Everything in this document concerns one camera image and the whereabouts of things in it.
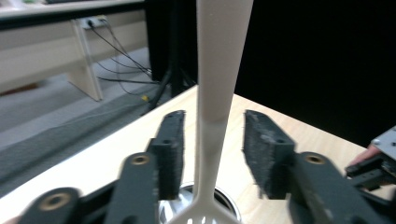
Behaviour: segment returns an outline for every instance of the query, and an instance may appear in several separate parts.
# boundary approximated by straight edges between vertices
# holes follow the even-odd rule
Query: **wall outlet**
[[[91,26],[89,25],[89,21],[92,22],[93,27],[101,27],[106,26],[107,17],[104,15],[86,17],[79,19],[79,25],[83,29],[91,30]]]

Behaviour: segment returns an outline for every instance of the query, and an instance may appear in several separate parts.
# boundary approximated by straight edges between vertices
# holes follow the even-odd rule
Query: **metal cup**
[[[184,183],[180,186],[178,199],[173,201],[160,201],[160,223],[166,224],[176,214],[180,213],[184,208],[189,206],[193,199],[192,194],[193,182]],[[236,204],[223,190],[215,187],[215,199],[235,215],[238,221],[242,221],[241,215]]]

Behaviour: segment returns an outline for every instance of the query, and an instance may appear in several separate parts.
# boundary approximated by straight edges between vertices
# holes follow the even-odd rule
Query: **black backdrop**
[[[183,60],[196,78],[195,1],[183,4]],[[164,9],[148,10],[158,79]],[[396,125],[395,75],[396,0],[256,0],[235,92],[366,147]]]

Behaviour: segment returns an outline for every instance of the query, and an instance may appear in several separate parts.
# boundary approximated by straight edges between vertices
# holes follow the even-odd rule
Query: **white plastic fork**
[[[253,0],[197,0],[199,162],[194,200],[169,224],[240,223],[213,197]]]

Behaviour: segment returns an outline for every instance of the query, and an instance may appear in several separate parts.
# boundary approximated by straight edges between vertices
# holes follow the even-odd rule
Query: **electrical cable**
[[[93,25],[91,26],[92,31],[98,35],[101,39],[103,39],[105,42],[107,42],[108,45],[110,45],[114,50],[116,50],[117,52],[121,53],[123,56],[125,56],[126,58],[128,58],[129,60],[131,60],[140,71],[144,72],[148,77],[151,78],[151,70],[147,69],[146,67],[144,67],[143,65],[141,65],[140,63],[138,63],[137,61],[135,61],[131,56],[129,56],[129,54],[126,52],[123,52],[122,50],[125,50],[122,45],[120,45],[120,47],[122,48],[122,50],[118,49],[115,45],[116,44],[111,44],[108,40],[106,40],[104,37],[102,37],[93,27]],[[118,39],[114,36],[114,33],[111,31],[110,32],[111,35],[113,36],[113,39],[115,40],[115,42],[120,43],[120,41],[118,41]]]
[[[111,33],[111,35],[113,36],[113,38],[117,41],[117,43],[118,43],[118,45],[120,46],[120,48],[122,49],[122,51],[123,51],[126,55],[128,55],[128,58],[129,58],[132,62],[134,62],[134,64],[135,64],[138,68],[141,68],[141,69],[146,70],[146,71],[148,71],[148,72],[151,73],[151,69],[148,69],[148,68],[144,67],[142,64],[138,63],[137,61],[135,61],[134,59],[132,59],[132,58],[129,56],[128,51],[122,46],[122,44],[120,43],[120,41],[119,41],[119,40],[116,38],[116,36],[114,35],[113,29],[111,28],[110,23],[109,23],[107,20],[101,20],[101,21],[103,21],[103,22],[105,23],[105,27],[106,27],[107,30]]]
[[[118,62],[118,61],[116,61],[116,60],[113,60],[115,63],[119,63],[120,65],[123,65],[123,64],[121,64],[120,62]],[[97,63],[99,66],[101,66],[103,69],[105,69],[105,70],[107,70],[108,72],[111,72],[111,73],[117,73],[116,71],[113,71],[113,70],[111,70],[111,69],[108,69],[108,68],[106,68],[106,67],[104,67],[101,63],[99,63],[99,62],[95,62],[95,63]],[[131,72],[119,72],[119,74],[133,74],[133,73],[141,73],[141,71],[131,71]]]
[[[104,68],[105,70],[107,70],[107,71],[109,71],[109,72],[112,72],[112,73],[115,73],[116,76],[117,76],[117,79],[104,78],[104,77],[99,77],[99,78],[102,79],[102,80],[106,80],[106,81],[117,81],[117,82],[119,82],[120,87],[122,88],[122,90],[125,91],[125,92],[128,93],[128,94],[131,94],[131,95],[139,95],[139,94],[141,94],[141,93],[134,93],[134,92],[127,91],[127,90],[125,89],[125,87],[122,85],[121,82],[141,83],[141,84],[159,84],[159,83],[156,83],[156,82],[141,82],[141,81],[125,80],[125,79],[121,79],[121,78],[120,78],[120,74],[125,74],[125,73],[121,73],[121,72],[120,72],[120,67],[119,67],[119,65],[120,65],[121,63],[119,62],[119,54],[118,54],[118,53],[121,53],[122,55],[124,55],[125,57],[127,57],[128,59],[130,59],[131,61],[133,61],[134,64],[137,66],[137,69],[139,69],[141,72],[144,72],[144,73],[145,73],[146,75],[148,75],[149,77],[151,77],[151,75],[149,74],[149,72],[150,72],[149,69],[143,67],[140,63],[138,63],[138,62],[136,62],[134,59],[132,59],[132,57],[129,56],[129,54],[128,54],[127,52],[122,52],[120,49],[117,48],[117,45],[119,45],[120,48],[121,48],[122,50],[125,51],[125,49],[124,49],[123,46],[121,45],[120,41],[119,41],[119,40],[116,38],[116,36],[114,35],[114,32],[112,31],[112,29],[111,29],[111,27],[110,27],[108,21],[106,21],[106,20],[102,20],[102,21],[106,24],[106,27],[107,27],[108,31],[111,33],[111,35],[112,35],[112,37],[113,37],[113,44],[111,44],[108,40],[106,40],[106,39],[105,39],[104,37],[102,37],[99,33],[97,33],[97,31],[94,29],[94,26],[93,26],[93,24],[92,24],[91,21],[88,21],[88,25],[90,25],[91,29],[93,30],[94,33],[96,33],[96,35],[98,35],[100,38],[102,38],[104,41],[106,41],[107,44],[110,45],[110,46],[115,50],[115,52],[114,52],[114,53],[115,53],[115,55],[114,55],[115,60],[114,60],[113,58],[112,58],[112,60],[116,63],[116,70],[117,70],[117,71],[112,71],[112,70],[110,70],[110,69],[105,68],[105,67],[102,66],[101,64],[99,64],[99,63],[98,63],[98,64],[99,64],[102,68]]]
[[[133,81],[133,80],[125,80],[125,79],[113,79],[113,78],[105,78],[105,77],[98,77],[104,81],[113,81],[113,82],[129,82],[129,83],[137,83],[137,84],[152,84],[158,85],[158,82],[147,82],[147,81]]]

